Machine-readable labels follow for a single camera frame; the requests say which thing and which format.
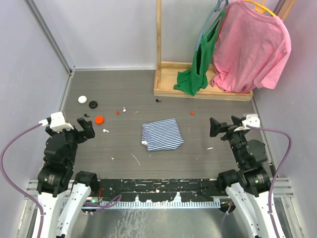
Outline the white earbud charging case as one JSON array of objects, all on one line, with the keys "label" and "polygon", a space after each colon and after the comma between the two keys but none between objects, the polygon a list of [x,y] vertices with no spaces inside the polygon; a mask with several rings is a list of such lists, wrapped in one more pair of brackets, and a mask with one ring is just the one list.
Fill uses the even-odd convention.
[{"label": "white earbud charging case", "polygon": [[78,97],[78,102],[79,102],[80,104],[86,103],[86,102],[87,102],[87,97],[84,96],[84,95]]}]

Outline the blue striped cloth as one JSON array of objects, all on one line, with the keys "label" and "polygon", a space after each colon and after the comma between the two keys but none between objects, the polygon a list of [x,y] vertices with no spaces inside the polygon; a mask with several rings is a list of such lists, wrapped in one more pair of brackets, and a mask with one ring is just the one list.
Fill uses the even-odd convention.
[{"label": "blue striped cloth", "polygon": [[141,143],[148,152],[176,150],[183,143],[178,123],[175,118],[142,124]]}]

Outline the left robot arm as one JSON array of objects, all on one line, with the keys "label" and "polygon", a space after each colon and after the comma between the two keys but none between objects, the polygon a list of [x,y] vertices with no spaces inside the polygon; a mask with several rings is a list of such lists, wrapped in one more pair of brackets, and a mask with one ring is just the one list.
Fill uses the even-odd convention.
[{"label": "left robot arm", "polygon": [[34,238],[69,238],[84,202],[99,192],[95,173],[80,171],[70,184],[78,145],[95,137],[91,121],[79,118],[77,122],[82,130],[68,123],[63,112],[39,122],[49,138],[38,174]]}]

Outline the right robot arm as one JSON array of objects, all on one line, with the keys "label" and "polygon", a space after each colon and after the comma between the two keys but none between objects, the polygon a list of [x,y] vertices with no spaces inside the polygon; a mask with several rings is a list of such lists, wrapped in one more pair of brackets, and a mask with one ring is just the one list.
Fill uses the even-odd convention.
[{"label": "right robot arm", "polygon": [[245,135],[261,122],[257,114],[242,118],[232,116],[232,124],[210,118],[210,137],[220,133],[228,141],[239,170],[218,174],[217,189],[228,195],[240,214],[250,238],[283,238],[285,236],[273,201],[273,185],[263,164],[267,161],[265,144],[247,140]]}]

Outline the orange earbud charging case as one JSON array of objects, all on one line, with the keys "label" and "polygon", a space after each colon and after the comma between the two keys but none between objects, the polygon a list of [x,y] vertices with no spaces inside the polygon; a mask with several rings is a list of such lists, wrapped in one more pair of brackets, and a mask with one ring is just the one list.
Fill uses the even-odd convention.
[{"label": "orange earbud charging case", "polygon": [[104,121],[105,121],[105,119],[104,119],[104,117],[103,116],[96,116],[95,117],[95,123],[96,124],[103,124],[104,123]]}]

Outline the green tank top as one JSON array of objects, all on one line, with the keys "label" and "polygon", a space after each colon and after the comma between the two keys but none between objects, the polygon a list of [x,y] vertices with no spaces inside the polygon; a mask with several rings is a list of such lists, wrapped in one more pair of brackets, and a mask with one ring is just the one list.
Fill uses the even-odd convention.
[{"label": "green tank top", "polygon": [[222,10],[209,30],[202,34],[198,49],[194,52],[192,67],[186,71],[178,72],[177,83],[173,86],[173,89],[195,96],[200,89],[205,89],[208,86],[206,73],[211,63],[215,43],[225,15],[226,11]]}]

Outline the wooden clothes rack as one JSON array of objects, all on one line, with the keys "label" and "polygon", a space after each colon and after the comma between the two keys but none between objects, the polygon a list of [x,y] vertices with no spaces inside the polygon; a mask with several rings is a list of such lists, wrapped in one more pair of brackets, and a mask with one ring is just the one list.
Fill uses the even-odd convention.
[{"label": "wooden clothes rack", "polygon": [[253,92],[246,94],[224,92],[218,87],[209,84],[205,89],[199,90],[195,96],[174,89],[177,83],[177,74],[180,71],[190,69],[192,64],[188,62],[172,62],[161,60],[161,1],[156,3],[157,10],[157,68],[154,83],[154,95],[179,98],[213,99],[227,101],[251,101]]}]

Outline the pink t-shirt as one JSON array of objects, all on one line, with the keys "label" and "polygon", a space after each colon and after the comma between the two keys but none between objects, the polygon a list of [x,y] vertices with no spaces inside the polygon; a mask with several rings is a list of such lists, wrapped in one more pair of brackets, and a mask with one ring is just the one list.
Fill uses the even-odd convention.
[{"label": "pink t-shirt", "polygon": [[262,15],[234,0],[225,13],[213,52],[214,87],[249,93],[274,89],[291,54],[291,38],[278,16]]}]

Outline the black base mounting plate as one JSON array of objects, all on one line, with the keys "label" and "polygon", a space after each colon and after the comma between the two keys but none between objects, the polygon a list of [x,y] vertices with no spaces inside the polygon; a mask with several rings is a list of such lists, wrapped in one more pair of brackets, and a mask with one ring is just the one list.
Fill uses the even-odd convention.
[{"label": "black base mounting plate", "polygon": [[178,196],[181,202],[207,202],[215,198],[227,199],[220,191],[217,181],[209,178],[166,178],[166,179],[100,179],[90,194],[101,201],[111,201],[121,195],[121,202],[143,203],[171,202]]}]

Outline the yellow hanger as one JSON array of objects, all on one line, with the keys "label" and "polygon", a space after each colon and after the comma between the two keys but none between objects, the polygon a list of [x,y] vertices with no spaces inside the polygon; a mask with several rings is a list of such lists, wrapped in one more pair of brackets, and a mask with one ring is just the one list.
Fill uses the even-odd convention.
[{"label": "yellow hanger", "polygon": [[258,12],[260,14],[264,14],[264,13],[268,12],[271,16],[276,17],[276,14],[273,11],[271,11],[269,8],[264,6],[264,3],[265,3],[264,0],[262,1],[262,3],[258,3],[258,2],[254,1],[254,0],[244,0],[244,1],[254,4],[256,12]]}]

